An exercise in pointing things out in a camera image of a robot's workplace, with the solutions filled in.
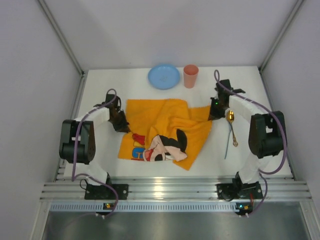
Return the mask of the gold metal spoon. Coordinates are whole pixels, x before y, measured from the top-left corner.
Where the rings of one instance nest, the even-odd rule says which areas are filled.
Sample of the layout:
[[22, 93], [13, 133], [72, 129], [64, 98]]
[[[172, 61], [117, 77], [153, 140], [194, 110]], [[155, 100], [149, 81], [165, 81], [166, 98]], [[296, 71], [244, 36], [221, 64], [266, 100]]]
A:
[[232, 110], [229, 110], [227, 113], [226, 113], [226, 116], [225, 116], [227, 122], [229, 123], [229, 126], [230, 126], [230, 129], [231, 129], [231, 132], [232, 132], [232, 144], [233, 146], [237, 147], [238, 146], [238, 141], [237, 141], [237, 138], [236, 138], [236, 135], [235, 135], [235, 132], [234, 132], [234, 128], [233, 128], [233, 122], [235, 120], [235, 115], [234, 115], [234, 112]]

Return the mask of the blue plastic fork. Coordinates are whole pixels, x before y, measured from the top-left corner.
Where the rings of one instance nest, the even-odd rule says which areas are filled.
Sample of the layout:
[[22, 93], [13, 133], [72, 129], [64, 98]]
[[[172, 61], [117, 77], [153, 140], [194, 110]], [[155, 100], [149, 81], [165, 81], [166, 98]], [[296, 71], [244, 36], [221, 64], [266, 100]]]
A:
[[228, 155], [228, 149], [229, 149], [231, 133], [232, 133], [232, 124], [228, 123], [228, 134], [227, 134], [227, 142], [226, 142], [226, 147], [225, 147], [224, 160], [226, 160], [227, 155]]

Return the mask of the orange Mickey Mouse placemat cloth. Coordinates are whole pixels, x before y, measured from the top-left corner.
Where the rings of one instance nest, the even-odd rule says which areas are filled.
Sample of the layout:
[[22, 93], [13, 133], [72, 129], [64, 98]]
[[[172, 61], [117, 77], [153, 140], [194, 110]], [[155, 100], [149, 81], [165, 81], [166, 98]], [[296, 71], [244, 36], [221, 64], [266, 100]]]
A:
[[129, 132], [118, 158], [145, 163], [171, 161], [188, 171], [212, 129], [210, 106], [189, 107], [182, 99], [129, 99]]

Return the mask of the pink plastic cup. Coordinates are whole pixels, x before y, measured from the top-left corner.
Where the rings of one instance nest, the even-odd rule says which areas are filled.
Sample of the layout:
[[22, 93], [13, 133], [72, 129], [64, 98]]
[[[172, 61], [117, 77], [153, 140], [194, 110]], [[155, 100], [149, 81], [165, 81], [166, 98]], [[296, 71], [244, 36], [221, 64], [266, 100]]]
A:
[[191, 89], [195, 86], [199, 68], [194, 64], [188, 64], [183, 68], [183, 82], [184, 86]]

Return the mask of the blue plastic plate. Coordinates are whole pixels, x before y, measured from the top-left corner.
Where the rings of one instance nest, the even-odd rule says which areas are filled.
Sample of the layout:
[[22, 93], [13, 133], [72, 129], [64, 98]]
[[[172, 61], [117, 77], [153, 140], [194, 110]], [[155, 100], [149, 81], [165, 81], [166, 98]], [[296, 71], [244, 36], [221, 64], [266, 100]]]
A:
[[168, 90], [175, 87], [181, 77], [179, 70], [172, 64], [159, 64], [150, 69], [147, 79], [154, 88]]

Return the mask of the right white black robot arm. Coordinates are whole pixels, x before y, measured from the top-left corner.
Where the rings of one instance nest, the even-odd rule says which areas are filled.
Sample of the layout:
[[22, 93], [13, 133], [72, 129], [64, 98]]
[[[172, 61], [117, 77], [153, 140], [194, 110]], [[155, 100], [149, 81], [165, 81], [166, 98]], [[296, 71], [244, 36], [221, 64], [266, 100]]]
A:
[[242, 184], [252, 184], [260, 174], [274, 175], [287, 158], [285, 117], [281, 111], [270, 111], [264, 105], [241, 94], [242, 89], [233, 89], [228, 79], [217, 80], [217, 96], [211, 98], [208, 119], [227, 119], [231, 110], [240, 114], [249, 123], [248, 147], [250, 154], [235, 178]]

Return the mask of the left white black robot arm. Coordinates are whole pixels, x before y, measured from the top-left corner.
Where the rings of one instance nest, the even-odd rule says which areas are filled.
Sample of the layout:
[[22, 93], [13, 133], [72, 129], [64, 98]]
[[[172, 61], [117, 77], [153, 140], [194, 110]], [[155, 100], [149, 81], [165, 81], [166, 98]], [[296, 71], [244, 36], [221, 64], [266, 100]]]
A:
[[96, 155], [95, 132], [99, 126], [110, 123], [117, 133], [129, 133], [129, 123], [122, 110], [121, 98], [115, 89], [107, 91], [105, 101], [98, 103], [81, 117], [62, 122], [59, 157], [71, 165], [72, 181], [85, 178], [91, 185], [111, 185], [111, 178], [99, 163]]

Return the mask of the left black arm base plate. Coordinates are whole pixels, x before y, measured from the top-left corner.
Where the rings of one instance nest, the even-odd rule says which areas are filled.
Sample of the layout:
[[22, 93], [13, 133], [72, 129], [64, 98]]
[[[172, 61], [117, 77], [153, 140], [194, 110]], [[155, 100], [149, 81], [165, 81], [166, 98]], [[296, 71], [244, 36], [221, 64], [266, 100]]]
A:
[[[126, 200], [129, 193], [128, 184], [113, 184], [111, 186], [118, 195], [119, 200]], [[91, 185], [86, 186], [85, 200], [115, 200], [115, 193], [106, 186], [103, 185]]]

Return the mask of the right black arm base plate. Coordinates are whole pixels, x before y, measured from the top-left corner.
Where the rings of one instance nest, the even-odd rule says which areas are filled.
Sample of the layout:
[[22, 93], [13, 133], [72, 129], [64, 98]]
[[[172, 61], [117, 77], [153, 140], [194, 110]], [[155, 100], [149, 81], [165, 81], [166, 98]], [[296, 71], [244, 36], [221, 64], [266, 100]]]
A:
[[262, 199], [263, 193], [259, 182], [244, 184], [243, 186], [235, 186], [232, 183], [220, 183], [216, 185], [217, 196], [219, 200], [232, 201], [232, 200], [250, 200], [253, 198]]

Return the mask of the aluminium mounting rail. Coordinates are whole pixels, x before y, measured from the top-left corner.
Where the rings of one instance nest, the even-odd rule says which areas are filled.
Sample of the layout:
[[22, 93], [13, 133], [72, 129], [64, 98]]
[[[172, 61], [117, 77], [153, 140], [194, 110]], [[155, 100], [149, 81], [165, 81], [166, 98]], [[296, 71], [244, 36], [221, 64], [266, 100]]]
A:
[[[217, 201], [217, 185], [230, 183], [229, 178], [213, 177], [118, 177], [115, 184], [128, 185], [128, 200], [171, 201], [200, 200]], [[267, 183], [259, 182], [263, 190], [268, 190], [266, 200], [270, 202], [310, 201], [311, 192], [306, 182], [292, 178], [272, 177]], [[41, 200], [83, 200], [85, 190], [80, 181], [58, 179], [44, 184]]]

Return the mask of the left aluminium frame post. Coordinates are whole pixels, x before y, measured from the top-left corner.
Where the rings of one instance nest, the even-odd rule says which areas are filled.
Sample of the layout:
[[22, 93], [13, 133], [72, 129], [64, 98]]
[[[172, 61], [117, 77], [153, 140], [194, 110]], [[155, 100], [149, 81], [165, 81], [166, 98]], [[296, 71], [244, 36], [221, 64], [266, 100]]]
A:
[[77, 60], [71, 46], [69, 45], [64, 33], [62, 32], [59, 24], [57, 23], [54, 15], [52, 14], [49, 6], [47, 5], [45, 0], [36, 0], [37, 4], [39, 5], [40, 9], [44, 13], [46, 19], [48, 20], [49, 24], [51, 25], [55, 35], [57, 36], [59, 42], [61, 43], [62, 47], [64, 48], [66, 54], [68, 55], [69, 59], [71, 60], [73, 66], [75, 67], [76, 71], [80, 76], [85, 74], [85, 71], [81, 67], [79, 61]]

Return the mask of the aluminium frame post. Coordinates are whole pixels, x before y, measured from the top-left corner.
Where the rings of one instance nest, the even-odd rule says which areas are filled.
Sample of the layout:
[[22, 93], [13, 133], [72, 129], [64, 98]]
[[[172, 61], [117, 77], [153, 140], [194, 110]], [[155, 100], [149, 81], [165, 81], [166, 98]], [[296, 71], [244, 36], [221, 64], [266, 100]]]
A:
[[291, 25], [295, 21], [297, 15], [301, 11], [303, 5], [305, 4], [305, 0], [296, 0], [294, 2], [293, 7], [290, 9], [289, 14], [285, 18], [283, 24], [281, 25], [278, 33], [276, 34], [276, 37], [274, 41], [272, 42], [270, 48], [268, 49], [265, 57], [263, 58], [263, 61], [261, 65], [258, 67], [259, 73], [262, 74], [267, 67], [268, 63], [271, 61], [273, 55], [275, 54], [277, 48], [280, 46], [281, 42], [285, 38], [287, 32], [289, 31]]
[[85, 74], [85, 71], [81, 67], [79, 61], [77, 60], [71, 46], [69, 45], [64, 33], [62, 32], [59, 24], [57, 23], [54, 15], [52, 14], [49, 6], [47, 5], [45, 0], [36, 0], [37, 4], [39, 5], [40, 9], [44, 13], [46, 19], [48, 20], [49, 24], [51, 25], [55, 35], [57, 36], [59, 42], [61, 43], [62, 47], [64, 48], [66, 54], [68, 55], [69, 59], [71, 60], [73, 66], [75, 67], [76, 71], [80, 76]]

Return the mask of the right aluminium frame post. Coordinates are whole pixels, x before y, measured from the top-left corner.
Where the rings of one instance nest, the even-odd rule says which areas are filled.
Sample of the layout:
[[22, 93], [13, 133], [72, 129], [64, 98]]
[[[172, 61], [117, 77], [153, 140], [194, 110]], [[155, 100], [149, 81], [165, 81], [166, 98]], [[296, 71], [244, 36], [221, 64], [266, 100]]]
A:
[[276, 37], [274, 41], [272, 42], [270, 48], [268, 49], [265, 57], [263, 58], [263, 61], [261, 65], [258, 67], [259, 73], [262, 74], [267, 67], [268, 63], [271, 61], [273, 55], [275, 54], [277, 48], [280, 46], [281, 42], [285, 38], [287, 32], [289, 31], [291, 25], [295, 21], [297, 15], [301, 11], [303, 5], [305, 4], [305, 0], [296, 0], [294, 2], [293, 7], [290, 9], [289, 14], [285, 18], [283, 24], [281, 25], [278, 33], [276, 34]]

